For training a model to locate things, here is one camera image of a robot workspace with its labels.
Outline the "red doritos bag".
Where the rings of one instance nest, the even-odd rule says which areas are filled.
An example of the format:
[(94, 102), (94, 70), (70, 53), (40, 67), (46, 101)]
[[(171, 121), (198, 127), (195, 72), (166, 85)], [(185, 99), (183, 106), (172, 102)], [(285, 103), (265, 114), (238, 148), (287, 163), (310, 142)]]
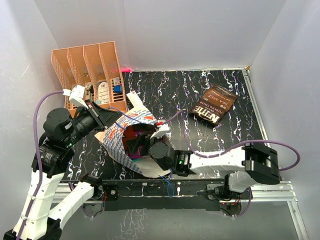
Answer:
[(123, 132), (122, 143), (125, 150), (128, 150), (127, 141), (138, 137), (139, 133), (145, 132), (147, 130), (145, 124), (135, 124), (128, 126)]

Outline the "blue checkered paper bag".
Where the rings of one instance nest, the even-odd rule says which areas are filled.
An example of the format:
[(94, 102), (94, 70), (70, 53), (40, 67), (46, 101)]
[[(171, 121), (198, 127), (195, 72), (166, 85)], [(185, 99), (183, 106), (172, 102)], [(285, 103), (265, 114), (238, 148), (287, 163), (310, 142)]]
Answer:
[(165, 121), (158, 120), (144, 105), (135, 106), (120, 115), (106, 130), (95, 134), (95, 138), (117, 163), (146, 178), (161, 178), (167, 183), (167, 195), (173, 197), (174, 187), (170, 181), (173, 168), (163, 170), (149, 155), (153, 144), (170, 144), (170, 128)]

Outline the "brown kettle chips bag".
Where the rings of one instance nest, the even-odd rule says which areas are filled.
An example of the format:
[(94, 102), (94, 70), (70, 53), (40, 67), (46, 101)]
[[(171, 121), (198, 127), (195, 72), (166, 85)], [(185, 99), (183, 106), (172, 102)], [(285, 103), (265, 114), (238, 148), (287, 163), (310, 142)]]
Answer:
[(237, 99), (228, 89), (213, 84), (188, 112), (217, 125)]

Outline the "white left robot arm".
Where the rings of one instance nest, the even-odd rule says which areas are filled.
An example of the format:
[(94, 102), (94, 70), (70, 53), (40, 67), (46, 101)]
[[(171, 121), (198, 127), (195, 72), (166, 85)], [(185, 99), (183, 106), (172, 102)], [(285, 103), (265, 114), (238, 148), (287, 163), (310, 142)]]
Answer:
[(73, 145), (92, 131), (103, 132), (121, 115), (95, 102), (80, 106), (74, 116), (63, 107), (47, 114), (43, 136), (35, 139), (28, 195), (17, 224), (4, 234), (5, 240), (58, 240), (67, 221), (84, 202), (103, 195), (101, 179), (86, 174), (67, 197), (52, 207), (58, 185), (75, 154)]

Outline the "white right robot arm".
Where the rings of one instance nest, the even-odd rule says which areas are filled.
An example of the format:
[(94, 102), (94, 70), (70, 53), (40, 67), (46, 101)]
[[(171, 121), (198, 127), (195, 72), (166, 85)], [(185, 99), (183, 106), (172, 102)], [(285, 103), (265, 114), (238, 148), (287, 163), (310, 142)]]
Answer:
[(266, 140), (244, 141), (225, 151), (196, 152), (173, 149), (163, 138), (142, 132), (125, 144), (129, 154), (148, 156), (162, 170), (181, 177), (227, 171), (223, 185), (206, 191), (216, 199), (235, 199), (255, 184), (280, 183), (278, 153), (266, 145)]

